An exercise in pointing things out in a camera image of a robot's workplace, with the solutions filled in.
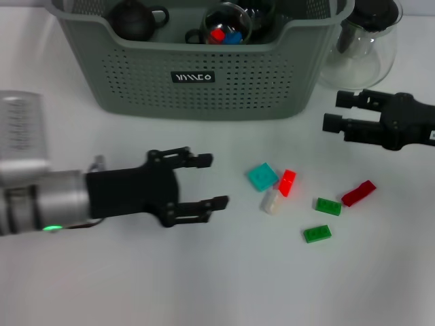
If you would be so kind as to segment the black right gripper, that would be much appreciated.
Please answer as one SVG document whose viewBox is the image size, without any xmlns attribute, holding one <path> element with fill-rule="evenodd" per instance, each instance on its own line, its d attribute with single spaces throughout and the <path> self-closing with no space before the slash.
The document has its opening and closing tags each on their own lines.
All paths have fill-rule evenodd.
<svg viewBox="0 0 435 326">
<path fill-rule="evenodd" d="M 381 112 L 380 123 L 325 113 L 322 130 L 344 132 L 346 142 L 381 145 L 392 151 L 411 144 L 434 146 L 434 106 L 416 101 L 411 94 L 341 90 L 336 95 L 336 107 Z"/>
</svg>

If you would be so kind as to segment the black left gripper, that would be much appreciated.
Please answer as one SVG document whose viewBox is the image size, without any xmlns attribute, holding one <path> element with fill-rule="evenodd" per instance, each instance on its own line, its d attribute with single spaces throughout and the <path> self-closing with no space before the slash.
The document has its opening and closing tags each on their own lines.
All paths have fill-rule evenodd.
<svg viewBox="0 0 435 326">
<path fill-rule="evenodd" d="M 166 151 L 151 150 L 141 166 L 86 174 L 90 216 L 94 219 L 119 217 L 135 213 L 155 216 L 165 228 L 174 225 L 208 223 L 215 211 L 223 211 L 228 196 L 199 202 L 179 201 L 174 170 L 208 168 L 211 153 L 194 155 L 189 147 Z"/>
</svg>

